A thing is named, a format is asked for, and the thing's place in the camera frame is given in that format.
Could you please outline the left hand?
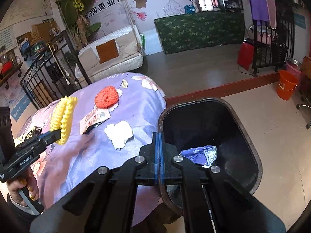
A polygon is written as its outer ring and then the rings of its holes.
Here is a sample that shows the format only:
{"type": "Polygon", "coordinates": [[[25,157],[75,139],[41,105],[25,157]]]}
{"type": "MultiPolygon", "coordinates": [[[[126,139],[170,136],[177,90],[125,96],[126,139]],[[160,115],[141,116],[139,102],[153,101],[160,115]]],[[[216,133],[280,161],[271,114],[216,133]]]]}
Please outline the left hand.
{"type": "Polygon", "coordinates": [[[19,189],[24,187],[27,188],[27,195],[33,201],[39,199],[39,190],[36,182],[36,178],[34,177],[32,169],[29,167],[27,171],[23,173],[22,176],[18,176],[15,179],[8,180],[6,182],[8,193],[10,195],[10,199],[13,203],[26,207],[27,204],[18,193],[19,189]]]}

